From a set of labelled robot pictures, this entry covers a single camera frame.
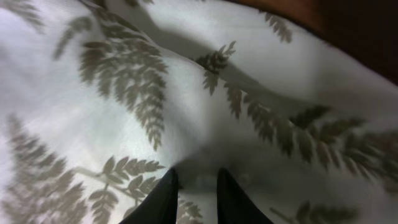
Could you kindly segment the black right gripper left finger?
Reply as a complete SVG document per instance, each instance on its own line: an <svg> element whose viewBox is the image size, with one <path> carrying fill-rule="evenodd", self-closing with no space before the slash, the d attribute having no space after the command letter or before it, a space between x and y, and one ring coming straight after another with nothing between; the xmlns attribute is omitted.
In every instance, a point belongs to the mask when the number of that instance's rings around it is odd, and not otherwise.
<svg viewBox="0 0 398 224"><path fill-rule="evenodd" d="M169 169L146 199L120 224L176 224L178 175Z"/></svg>

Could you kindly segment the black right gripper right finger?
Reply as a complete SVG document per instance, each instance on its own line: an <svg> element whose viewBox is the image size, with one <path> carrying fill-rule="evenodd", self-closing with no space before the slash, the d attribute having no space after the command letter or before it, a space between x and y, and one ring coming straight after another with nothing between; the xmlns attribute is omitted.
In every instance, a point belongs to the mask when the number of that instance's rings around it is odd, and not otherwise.
<svg viewBox="0 0 398 224"><path fill-rule="evenodd" d="M247 196L227 169L217 176L218 224L273 224Z"/></svg>

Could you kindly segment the white fern print dress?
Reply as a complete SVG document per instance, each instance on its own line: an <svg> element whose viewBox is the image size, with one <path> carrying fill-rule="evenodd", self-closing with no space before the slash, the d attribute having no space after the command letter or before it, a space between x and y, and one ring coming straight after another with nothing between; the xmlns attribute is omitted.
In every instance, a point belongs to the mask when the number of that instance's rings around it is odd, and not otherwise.
<svg viewBox="0 0 398 224"><path fill-rule="evenodd" d="M274 223L397 222L397 87L226 1L1 1L1 222L119 223L175 168Z"/></svg>

